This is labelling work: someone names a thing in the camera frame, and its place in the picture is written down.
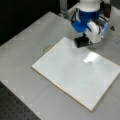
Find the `gray tabletop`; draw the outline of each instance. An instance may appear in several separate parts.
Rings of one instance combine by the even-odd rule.
[[[120,64],[119,40],[110,34],[90,49]],[[119,77],[91,113],[31,69],[46,46],[78,36],[69,21],[47,13],[0,47],[0,80],[42,120],[119,120]]]

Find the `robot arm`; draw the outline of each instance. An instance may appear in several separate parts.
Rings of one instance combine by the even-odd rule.
[[[76,15],[78,19],[72,23],[74,29],[79,33],[84,33],[89,39],[88,43],[95,44],[100,42],[102,32],[106,27],[106,25],[100,26],[100,24],[98,24],[100,0],[80,0],[77,9],[78,13]]]

